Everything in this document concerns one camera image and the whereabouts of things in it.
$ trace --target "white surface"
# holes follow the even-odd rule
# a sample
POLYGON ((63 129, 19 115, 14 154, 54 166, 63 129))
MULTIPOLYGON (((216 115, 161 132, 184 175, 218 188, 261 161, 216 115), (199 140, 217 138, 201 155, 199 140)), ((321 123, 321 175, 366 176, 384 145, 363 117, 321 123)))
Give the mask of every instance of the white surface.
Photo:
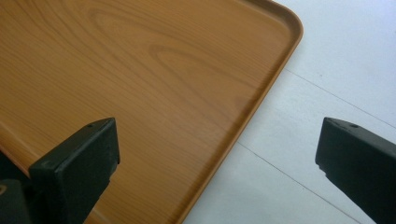
POLYGON ((324 117, 396 143, 396 2, 277 2, 303 40, 185 223, 374 223, 315 153, 324 117))

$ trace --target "wooden tray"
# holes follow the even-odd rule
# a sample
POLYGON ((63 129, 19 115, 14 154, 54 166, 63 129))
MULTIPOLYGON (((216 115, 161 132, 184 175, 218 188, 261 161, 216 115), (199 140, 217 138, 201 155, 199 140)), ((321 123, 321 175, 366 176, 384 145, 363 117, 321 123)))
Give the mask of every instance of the wooden tray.
POLYGON ((117 120, 121 164, 87 223, 181 222, 303 32, 263 0, 5 0, 0 29, 0 146, 22 170, 117 120))

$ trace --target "brown tray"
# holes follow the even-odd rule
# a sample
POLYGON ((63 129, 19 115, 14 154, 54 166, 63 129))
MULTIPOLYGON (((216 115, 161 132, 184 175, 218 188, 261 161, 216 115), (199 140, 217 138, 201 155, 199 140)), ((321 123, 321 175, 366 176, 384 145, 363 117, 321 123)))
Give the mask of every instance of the brown tray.
POLYGON ((121 164, 87 223, 181 222, 303 32, 263 0, 6 0, 0 15, 0 146, 22 170, 117 120, 121 164))

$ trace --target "white tabletop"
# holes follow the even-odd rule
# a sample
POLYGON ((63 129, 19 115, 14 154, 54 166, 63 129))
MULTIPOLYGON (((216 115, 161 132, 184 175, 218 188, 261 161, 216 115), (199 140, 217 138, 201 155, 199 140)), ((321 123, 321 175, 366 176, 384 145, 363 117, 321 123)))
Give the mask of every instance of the white tabletop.
POLYGON ((396 143, 396 2, 277 2, 303 39, 185 223, 374 223, 315 154, 324 117, 396 143))

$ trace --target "wood grain surface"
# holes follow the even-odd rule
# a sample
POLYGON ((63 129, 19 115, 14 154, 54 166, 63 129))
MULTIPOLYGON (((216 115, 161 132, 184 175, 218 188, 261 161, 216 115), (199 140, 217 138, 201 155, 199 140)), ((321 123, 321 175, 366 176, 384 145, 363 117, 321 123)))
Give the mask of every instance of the wood grain surface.
POLYGON ((0 1, 0 148, 26 172, 115 117, 121 164, 87 223, 181 222, 301 36, 268 1, 0 1))

